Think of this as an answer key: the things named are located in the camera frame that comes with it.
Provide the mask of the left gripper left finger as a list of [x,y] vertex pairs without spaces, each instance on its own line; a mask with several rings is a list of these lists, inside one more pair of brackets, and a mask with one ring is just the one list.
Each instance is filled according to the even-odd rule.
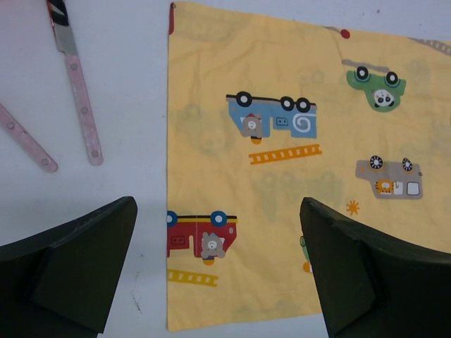
[[1,336],[103,333],[136,218],[135,199],[124,196],[1,246]]

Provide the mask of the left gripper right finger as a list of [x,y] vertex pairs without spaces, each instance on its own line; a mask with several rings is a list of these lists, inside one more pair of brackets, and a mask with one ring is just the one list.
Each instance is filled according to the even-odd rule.
[[305,197],[305,238],[329,337],[449,337],[450,254]]

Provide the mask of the pink handled fork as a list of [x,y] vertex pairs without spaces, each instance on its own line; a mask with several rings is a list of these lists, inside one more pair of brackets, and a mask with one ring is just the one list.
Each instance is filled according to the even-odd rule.
[[3,105],[1,105],[1,127],[43,171],[55,173],[58,170],[57,162]]

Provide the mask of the yellow vehicle print placemat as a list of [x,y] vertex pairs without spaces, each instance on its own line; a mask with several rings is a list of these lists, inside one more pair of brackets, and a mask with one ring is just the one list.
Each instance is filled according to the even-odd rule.
[[167,326],[320,311],[309,196],[450,250],[450,40],[170,7]]

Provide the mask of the pink handled knife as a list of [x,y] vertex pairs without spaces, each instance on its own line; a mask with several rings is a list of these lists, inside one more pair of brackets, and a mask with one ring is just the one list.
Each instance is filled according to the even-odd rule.
[[64,54],[89,161],[101,165],[104,162],[101,143],[65,1],[49,0],[47,8],[56,47]]

